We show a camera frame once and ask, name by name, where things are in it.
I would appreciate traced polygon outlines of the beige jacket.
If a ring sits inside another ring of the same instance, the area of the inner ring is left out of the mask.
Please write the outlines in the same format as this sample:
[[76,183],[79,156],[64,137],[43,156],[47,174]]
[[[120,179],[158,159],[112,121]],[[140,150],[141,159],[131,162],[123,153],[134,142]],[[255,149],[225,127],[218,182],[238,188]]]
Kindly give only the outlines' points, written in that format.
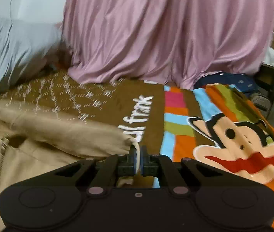
[[[0,100],[0,193],[8,186],[84,158],[140,151],[112,125],[25,102]],[[0,231],[4,224],[0,218]]]

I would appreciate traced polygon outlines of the brown cartoon monkey bedsheet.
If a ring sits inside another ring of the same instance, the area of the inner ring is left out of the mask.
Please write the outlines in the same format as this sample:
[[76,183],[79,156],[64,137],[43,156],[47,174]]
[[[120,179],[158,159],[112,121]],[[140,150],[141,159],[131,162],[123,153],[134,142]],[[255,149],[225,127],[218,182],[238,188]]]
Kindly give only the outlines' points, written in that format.
[[[78,84],[58,72],[0,100],[112,125],[140,146],[136,174],[120,177],[106,195],[63,185],[55,173],[64,166],[8,186],[0,193],[1,231],[274,231],[274,128],[232,85]],[[220,176],[196,193],[171,195],[157,178],[142,176],[143,146],[173,162],[192,158]]]

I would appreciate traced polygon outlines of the dark blue bag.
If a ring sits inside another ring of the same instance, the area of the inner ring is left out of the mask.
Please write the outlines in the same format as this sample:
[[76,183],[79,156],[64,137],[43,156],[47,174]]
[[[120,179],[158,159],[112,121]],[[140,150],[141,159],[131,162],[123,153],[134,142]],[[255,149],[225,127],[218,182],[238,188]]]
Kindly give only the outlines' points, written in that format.
[[232,85],[244,94],[252,94],[258,91],[258,86],[254,80],[245,73],[218,72],[201,77],[194,85],[194,89],[204,87],[209,84]]

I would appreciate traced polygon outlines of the pink satin curtain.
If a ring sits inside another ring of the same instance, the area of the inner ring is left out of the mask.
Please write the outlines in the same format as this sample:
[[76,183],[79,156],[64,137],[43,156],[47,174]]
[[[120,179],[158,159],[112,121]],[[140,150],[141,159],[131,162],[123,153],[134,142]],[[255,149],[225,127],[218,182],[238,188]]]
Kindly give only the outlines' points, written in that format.
[[68,75],[190,89],[206,75],[253,75],[270,46],[274,0],[66,0]]

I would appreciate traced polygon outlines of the grey-blue pillow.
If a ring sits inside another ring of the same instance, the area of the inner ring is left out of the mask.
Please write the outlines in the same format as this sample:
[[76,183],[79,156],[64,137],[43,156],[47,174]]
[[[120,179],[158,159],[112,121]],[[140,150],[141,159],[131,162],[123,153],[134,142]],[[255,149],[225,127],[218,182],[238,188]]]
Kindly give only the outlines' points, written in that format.
[[56,58],[60,43],[53,24],[0,17],[0,93],[37,75]]

